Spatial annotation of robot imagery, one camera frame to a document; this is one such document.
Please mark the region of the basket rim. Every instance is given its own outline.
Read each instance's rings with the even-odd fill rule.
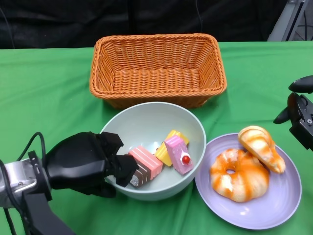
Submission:
[[[145,90],[145,91],[103,91],[99,89],[96,85],[97,76],[96,71],[99,63],[96,63],[96,61],[99,61],[100,57],[100,47],[107,43],[112,41],[120,41],[121,39],[125,40],[144,40],[144,39],[168,39],[168,38],[205,38],[212,40],[213,42],[213,50],[214,50],[214,57],[217,59],[218,65],[218,73],[219,73],[219,81],[221,82],[221,85],[215,88],[206,88],[206,89],[171,89],[171,90]],[[148,98],[152,97],[152,95],[156,95],[157,97],[174,97],[174,96],[211,96],[211,95],[217,95],[221,94],[225,91],[227,87],[227,80],[225,76],[224,71],[224,65],[222,61],[222,56],[219,48],[219,44],[217,40],[209,35],[204,33],[191,33],[191,34],[152,34],[152,35],[112,35],[107,36],[99,39],[95,46],[94,46],[94,56],[92,59],[92,68],[90,72],[90,80],[89,80],[89,89],[91,93],[96,97],[101,97],[104,99],[119,99],[122,98],[121,96],[124,96],[125,98],[128,95],[131,95],[132,98]]]

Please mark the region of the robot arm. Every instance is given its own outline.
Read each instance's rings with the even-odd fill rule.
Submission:
[[[287,100],[287,107],[276,117],[275,124],[288,120],[292,127],[290,132],[306,148],[313,151],[313,103],[304,95],[297,93],[313,92],[313,76],[303,77],[289,86],[292,93]]]
[[[113,175],[125,187],[138,169],[132,156],[116,155],[122,146],[117,134],[83,132],[58,143],[42,162],[34,151],[29,159],[0,161],[0,207],[19,211],[27,235],[75,234],[51,211],[51,189],[114,197],[105,177]]]

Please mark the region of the orange wicker basket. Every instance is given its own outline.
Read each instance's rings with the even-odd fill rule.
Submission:
[[[210,35],[109,36],[94,47],[89,88],[116,109],[151,101],[195,108],[222,93],[226,78]]]

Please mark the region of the bowl rim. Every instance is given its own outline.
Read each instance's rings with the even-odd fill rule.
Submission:
[[[209,142],[206,144],[206,146],[205,146],[205,151],[206,151],[207,147],[210,145],[210,143],[212,143],[212,142],[214,142],[215,140],[217,140],[217,139],[219,139],[219,138],[222,138],[222,137],[224,137],[224,136],[231,136],[231,135],[237,135],[237,136],[238,136],[238,133],[228,133],[228,134],[224,134],[224,135],[221,135],[221,136],[217,136],[216,138],[212,139],[211,141],[209,141]],[[300,194],[299,194],[298,201],[297,201],[296,206],[295,206],[295,208],[293,209],[293,211],[292,211],[285,219],[283,219],[283,220],[280,221],[280,222],[275,223],[274,225],[263,226],[263,227],[257,227],[257,228],[255,228],[255,227],[253,227],[253,226],[241,225],[241,224],[236,223],[236,222],[233,222],[233,221],[231,221],[231,220],[229,220],[229,219],[225,219],[221,213],[219,213],[217,210],[215,210],[214,208],[212,208],[212,207],[210,206],[210,204],[204,199],[204,194],[202,193],[202,191],[199,190],[198,185],[200,184],[200,181],[201,181],[201,180],[199,179],[199,177],[200,177],[200,169],[199,169],[197,175],[195,176],[195,183],[196,183],[197,191],[198,191],[198,193],[200,194],[201,199],[202,199],[202,200],[205,202],[205,204],[212,210],[213,213],[215,213],[218,217],[220,217],[221,219],[225,220],[226,222],[228,222],[228,223],[230,223],[230,224],[232,224],[232,225],[235,225],[235,226],[240,227],[240,228],[249,229],[249,230],[256,230],[256,231],[259,231],[259,230],[267,230],[267,229],[275,228],[275,227],[277,227],[277,226],[279,226],[279,225],[282,225],[283,223],[285,223],[287,220],[289,220],[289,219],[293,216],[293,214],[297,211],[297,209],[298,209],[298,207],[299,207],[299,205],[300,205],[301,199],[302,199],[302,182],[301,182],[301,177],[300,177],[300,174],[299,174],[299,171],[298,171],[296,165],[294,164],[294,162],[292,161],[292,159],[289,157],[289,155],[288,155],[281,147],[279,147],[278,145],[275,145],[275,146],[276,146],[276,148],[278,148],[280,151],[282,151],[282,152],[287,156],[287,158],[288,158],[288,159],[290,160],[290,162],[292,163],[292,165],[293,165],[293,167],[294,167],[294,169],[295,169],[295,171],[296,171],[296,173],[297,173],[297,176],[298,176],[299,185],[300,185]]]
[[[138,106],[142,106],[142,105],[150,105],[150,104],[165,104],[165,105],[170,105],[170,106],[175,106],[177,108],[180,108],[184,111],[186,111],[188,114],[190,114],[197,122],[198,124],[200,125],[201,129],[202,129],[202,133],[203,133],[203,137],[204,137],[204,145],[203,145],[203,151],[202,151],[202,154],[201,154],[201,157],[198,161],[198,163],[194,166],[194,168],[186,175],[183,176],[183,178],[181,180],[179,180],[178,182],[176,182],[175,184],[171,185],[171,186],[168,186],[168,187],[165,187],[165,188],[162,188],[162,189],[156,189],[156,190],[144,190],[144,191],[140,191],[140,190],[137,190],[137,189],[130,189],[130,188],[126,188],[126,187],[122,187],[120,185],[117,185],[115,182],[111,181],[110,179],[106,178],[110,184],[112,184],[114,187],[122,190],[122,191],[126,191],[126,192],[130,192],[130,193],[135,193],[135,194],[151,194],[151,193],[157,193],[157,192],[163,192],[163,191],[167,191],[168,189],[171,189],[171,188],[174,188],[176,187],[177,185],[181,184],[183,181],[185,181],[188,177],[190,177],[190,175],[192,175],[198,168],[199,168],[199,165],[201,164],[202,160],[203,160],[203,157],[204,157],[204,153],[205,153],[205,150],[206,150],[206,134],[205,134],[205,130],[204,130],[204,127],[203,125],[201,124],[201,122],[199,121],[199,119],[192,113],[190,112],[189,110],[179,106],[179,105],[176,105],[176,104],[172,104],[172,103],[168,103],[168,102],[146,102],[146,103],[141,103],[141,104],[137,104],[137,105],[134,105],[134,106],[131,106],[123,111],[121,111],[120,113],[116,114],[114,117],[112,117],[110,119],[110,121],[107,122],[107,124],[102,128],[101,132],[102,133],[105,128],[120,114],[122,114],[123,112],[126,112],[128,111],[129,109],[132,109],[134,107],[138,107]]]

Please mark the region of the plate rim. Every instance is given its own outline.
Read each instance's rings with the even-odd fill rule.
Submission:
[[[222,138],[222,137],[224,137],[224,136],[230,136],[230,135],[238,135],[238,133],[224,134],[224,135],[221,135],[221,136],[218,136],[218,137],[212,139],[211,141],[209,141],[209,142],[206,144],[205,151],[206,151],[208,145],[209,145],[211,142],[215,141],[216,139]],[[226,221],[226,222],[228,222],[228,223],[230,223],[230,224],[232,224],[232,225],[235,225],[235,226],[237,226],[237,227],[244,228],[244,229],[249,229],[249,230],[266,230],[266,229],[271,229],[271,228],[277,227],[277,226],[279,226],[279,225],[285,223],[287,220],[289,220],[289,219],[293,216],[293,214],[296,212],[296,210],[298,209],[298,207],[299,207],[299,205],[300,205],[301,198],[302,198],[302,183],[301,183],[301,177],[300,177],[300,174],[299,174],[299,171],[298,171],[296,165],[294,164],[294,162],[292,161],[292,159],[289,157],[289,155],[288,155],[283,149],[281,149],[279,146],[276,145],[276,147],[277,147],[279,150],[281,150],[281,151],[289,158],[289,160],[291,161],[292,165],[294,166],[294,168],[295,168],[295,170],[296,170],[296,172],[297,172],[298,180],[299,180],[299,183],[300,183],[300,195],[299,195],[298,202],[297,202],[295,208],[293,209],[293,211],[292,211],[284,220],[282,220],[282,221],[280,221],[280,222],[278,222],[278,223],[276,223],[276,224],[274,224],[274,225],[271,225],[271,226],[263,226],[263,227],[259,227],[259,228],[253,228],[253,227],[251,227],[251,226],[250,226],[250,227],[249,227],[249,226],[244,226],[244,225],[241,225],[241,224],[239,224],[239,223],[231,222],[231,221],[229,221],[228,219],[223,218],[220,213],[218,213],[216,210],[214,210],[213,208],[211,208],[211,206],[205,201],[202,192],[201,192],[201,191],[199,190],[199,188],[198,188],[198,184],[200,184],[200,180],[198,180],[198,178],[199,178],[199,175],[200,175],[201,168],[204,167],[204,164],[202,164],[202,165],[200,166],[200,168],[199,168],[199,171],[197,172],[197,174],[196,174],[196,176],[195,176],[195,182],[196,182],[196,187],[197,187],[198,193],[200,194],[200,196],[201,196],[202,200],[205,202],[205,204],[211,209],[211,211],[214,212],[219,218],[223,219],[224,221]]]

